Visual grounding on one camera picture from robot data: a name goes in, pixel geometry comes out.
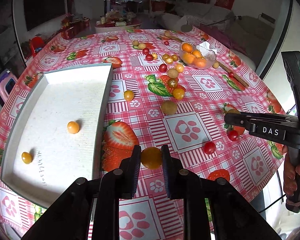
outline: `hand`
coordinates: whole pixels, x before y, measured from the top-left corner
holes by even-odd
[[[292,166],[287,146],[282,148],[282,153],[287,153],[284,159],[283,168],[283,191],[287,194],[287,196],[293,196],[293,192],[297,190],[295,176],[296,173],[300,175],[300,164],[296,168]]]

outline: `chopstick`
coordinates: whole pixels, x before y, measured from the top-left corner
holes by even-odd
[[[164,35],[166,37],[170,38],[170,39],[173,39],[174,41],[181,42],[181,43],[183,42],[181,39],[172,36],[169,31],[165,31]],[[223,68],[227,73],[233,72],[230,68],[228,68],[227,66],[223,65],[219,61],[218,61],[218,63],[219,63],[219,66],[221,66],[221,68]],[[242,84],[245,88],[249,87],[249,84],[247,82],[245,82],[241,77],[239,77],[235,72],[233,72],[233,74],[234,74],[234,78],[236,80],[238,80],[240,82],[240,84]]]
[[[219,63],[219,66],[221,68],[223,68],[223,70],[225,70],[227,73],[233,72],[230,68],[228,68],[227,66],[223,65],[219,61],[218,61],[218,63]],[[239,77],[235,72],[233,72],[233,74],[234,74],[234,78],[236,80],[238,80],[240,82],[240,84],[242,84],[245,88],[249,87],[249,84],[247,82],[245,82],[241,77]]]

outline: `pink checkered tablecloth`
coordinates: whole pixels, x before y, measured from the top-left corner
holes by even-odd
[[[170,40],[166,46],[163,35],[164,30],[135,30],[100,33],[69,41],[60,34],[56,36],[26,68],[3,106],[0,113],[0,165],[2,149],[19,109],[35,83],[35,74],[118,57],[122,65],[114,70],[105,123],[115,119],[129,124],[142,149],[167,144],[171,155],[179,158],[183,167],[203,178],[216,169],[228,170],[230,183],[246,200],[252,200],[283,159],[274,157],[266,140],[252,137],[247,131],[239,142],[230,141],[222,109],[231,104],[244,112],[275,110],[284,114],[283,110],[268,100],[268,88],[243,61],[229,55],[229,49],[214,38],[193,28],[189,33],[175,35],[194,44],[207,40],[218,51],[217,60],[230,68],[238,65],[233,71],[250,86],[244,91],[235,90],[223,77],[226,73],[221,67],[197,70],[185,66],[178,77],[179,84],[186,88],[185,97],[180,101],[169,98],[178,104],[178,111],[175,115],[163,114],[160,105],[167,97],[149,91],[149,82],[145,79],[151,74],[156,78],[162,75],[158,66],[163,63],[161,56],[164,53],[178,54],[179,43]],[[145,61],[142,52],[132,47],[132,40],[152,43],[155,48],[150,51],[156,52],[158,59]],[[132,101],[124,100],[125,90],[135,93]],[[183,140],[181,134],[187,135],[187,140]],[[212,155],[202,151],[203,136],[216,144],[217,149]],[[133,236],[147,240],[183,238],[183,201],[167,198],[162,169],[153,171],[141,166],[135,198],[121,201],[120,210],[121,239],[128,240]],[[26,232],[40,212],[34,204],[0,181],[0,222]]]

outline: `pink stool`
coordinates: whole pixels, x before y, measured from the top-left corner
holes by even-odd
[[[7,101],[8,96],[17,81],[18,79],[10,70],[0,74],[0,97],[4,103]]]

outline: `white foam tray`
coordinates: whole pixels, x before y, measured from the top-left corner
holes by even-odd
[[[99,176],[104,116],[113,79],[109,64],[46,72],[18,113],[4,150],[1,180],[48,208],[77,178]],[[69,121],[81,124],[77,134]],[[30,152],[33,161],[23,163]]]

